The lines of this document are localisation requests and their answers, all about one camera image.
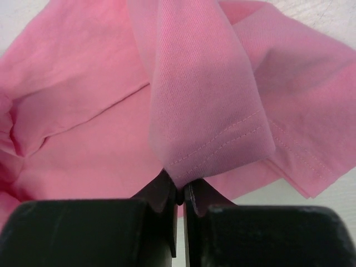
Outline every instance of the folded cloth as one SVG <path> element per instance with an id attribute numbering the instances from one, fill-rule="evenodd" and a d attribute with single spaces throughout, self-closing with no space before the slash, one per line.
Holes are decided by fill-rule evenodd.
<path id="1" fill-rule="evenodd" d="M 264 2 L 197 2 L 51 0 L 28 24 L 0 58 L 0 224 L 162 167 L 233 198 L 279 177 L 315 197 L 356 165 L 356 52 Z"/>

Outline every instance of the black plastic part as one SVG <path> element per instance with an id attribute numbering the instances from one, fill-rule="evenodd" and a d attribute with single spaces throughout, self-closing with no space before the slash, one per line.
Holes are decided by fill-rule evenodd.
<path id="1" fill-rule="evenodd" d="M 187 266 L 356 266 L 354 245 L 332 210 L 234 206 L 221 197 L 202 180 L 185 187 Z M 207 199 L 221 205 L 207 207 Z"/>
<path id="2" fill-rule="evenodd" d="M 26 202 L 2 230 L 0 266 L 171 266 L 175 194 L 162 172 L 132 199 Z"/>

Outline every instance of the white table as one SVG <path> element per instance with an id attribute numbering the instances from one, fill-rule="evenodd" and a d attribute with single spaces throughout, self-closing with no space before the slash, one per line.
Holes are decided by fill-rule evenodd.
<path id="1" fill-rule="evenodd" d="M 0 0 L 0 54 L 48 0 Z M 355 0 L 269 0 L 281 11 L 356 49 Z M 235 200 L 238 204 L 321 205 L 334 209 L 356 240 L 356 169 L 315 199 L 304 199 L 279 180 Z M 178 222 L 177 255 L 173 266 L 185 266 L 183 220 Z"/>

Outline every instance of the stitching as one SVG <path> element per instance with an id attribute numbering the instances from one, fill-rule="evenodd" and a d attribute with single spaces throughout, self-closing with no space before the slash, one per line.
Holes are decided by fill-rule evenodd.
<path id="1" fill-rule="evenodd" d="M 196 206 L 195 196 L 191 184 L 189 184 L 190 198 L 192 199 L 193 209 L 197 215 L 199 215 L 198 207 Z"/>
<path id="2" fill-rule="evenodd" d="M 270 122 L 277 127 L 282 133 L 284 133 L 285 135 L 287 135 L 295 144 L 297 144 L 299 147 L 301 147 L 306 153 L 308 153 L 320 166 L 322 166 L 324 169 L 326 169 L 329 173 L 333 174 L 332 171 L 330 171 L 330 169 L 328 169 L 324 164 L 322 164 L 322 162 L 320 160 L 317 159 L 317 157 L 315 157 L 312 153 L 310 153 L 308 150 L 305 149 L 304 146 L 302 146 L 300 143 L 298 143 L 296 140 L 294 140 L 288 133 L 286 133 L 282 128 L 280 128 L 277 124 L 275 124 L 274 122 L 272 122 L 270 120 Z"/>
<path id="3" fill-rule="evenodd" d="M 233 142 L 233 141 L 236 141 L 236 140 L 238 140 L 238 139 L 240 139 L 240 138 L 242 138 L 242 137 L 245 137 L 245 136 L 247 136 L 247 135 L 250 135 L 250 134 L 256 132 L 256 131 L 257 131 L 259 128 L 261 128 L 261 127 L 262 127 L 262 126 L 257 127 L 257 128 L 254 129 L 253 131 L 250 131 L 250 132 L 248 132 L 248 133 L 246 133 L 246 134 L 244 134 L 244 135 L 241 135 L 241 136 L 239 136 L 239 137 L 237 137 L 237 138 L 234 138 L 234 139 L 232 139 L 232 140 L 230 140 L 230 141 L 228 141 L 228 142 L 223 143 L 217 150 L 215 150 L 213 153 L 211 153 L 202 163 L 200 163 L 200 164 L 196 165 L 195 167 L 191 168 L 191 169 L 190 169 L 189 171 L 187 171 L 185 174 L 178 176 L 177 179 L 182 178 L 183 176 L 185 176 L 185 175 L 191 173 L 192 171 L 194 171 L 195 169 L 199 168 L 201 165 L 203 165 L 205 162 L 207 162 L 211 157 L 213 157 L 213 156 L 214 156 L 220 149 L 222 149 L 224 146 L 226 146 L 226 145 L 228 145 L 229 143 L 231 143 L 231 142 Z"/>
<path id="4" fill-rule="evenodd" d="M 197 150 L 193 151 L 192 153 L 188 154 L 187 156 L 185 156 L 185 157 L 183 157 L 183 158 L 181 158 L 181 159 L 179 159 L 179 160 L 176 160 L 176 161 L 170 163 L 169 166 L 174 165 L 174 164 L 177 164 L 177 163 L 179 163 L 179 162 L 181 162 L 181 161 L 187 159 L 187 158 L 190 157 L 191 155 L 197 153 L 199 150 L 203 149 L 203 148 L 206 147 L 208 144 L 210 144 L 211 142 L 213 142 L 215 139 L 217 139 L 220 135 L 222 135 L 222 134 L 223 134 L 224 132 L 226 132 L 227 130 L 231 129 L 232 127 L 234 127 L 234 126 L 236 126 L 236 125 L 238 125 L 238 124 L 240 124 L 240 123 L 242 123 L 242 122 L 244 122 L 244 121 L 246 121 L 246 120 L 248 120 L 249 118 L 255 116 L 255 115 L 256 115 L 257 113 L 259 113 L 259 112 L 260 112 L 260 110 L 256 111 L 255 113 L 251 114 L 250 116 L 244 118 L 242 121 L 238 121 L 238 122 L 236 122 L 236 123 L 230 125 L 228 128 L 222 130 L 218 135 L 216 135 L 216 136 L 215 136 L 213 139 L 211 139 L 209 142 L 205 143 L 204 145 L 202 145 L 201 147 L 199 147 Z"/>
<path id="5" fill-rule="evenodd" d="M 311 167 L 301 156 L 299 156 L 297 153 L 295 153 L 292 149 L 290 149 L 289 146 L 287 146 L 285 143 L 283 143 L 281 140 L 279 140 L 277 137 L 274 137 L 278 142 L 280 142 L 286 149 L 288 149 L 290 152 L 292 152 L 297 158 L 299 158 L 303 163 L 305 163 L 311 170 L 315 172 L 317 176 L 319 176 L 321 179 L 324 179 L 313 167 Z"/>

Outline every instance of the tabletop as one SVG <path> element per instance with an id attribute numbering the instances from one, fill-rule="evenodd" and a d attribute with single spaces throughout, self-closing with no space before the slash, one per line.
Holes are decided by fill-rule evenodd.
<path id="1" fill-rule="evenodd" d="M 48 0 L 0 1 L 0 55 Z M 355 0 L 268 0 L 287 16 L 295 18 L 356 49 Z M 314 199 L 305 199 L 287 182 L 278 180 L 234 200 L 243 205 L 320 205 L 334 209 L 356 240 L 356 168 L 341 177 Z M 178 221 L 177 259 L 173 266 L 185 266 L 182 218 Z"/>

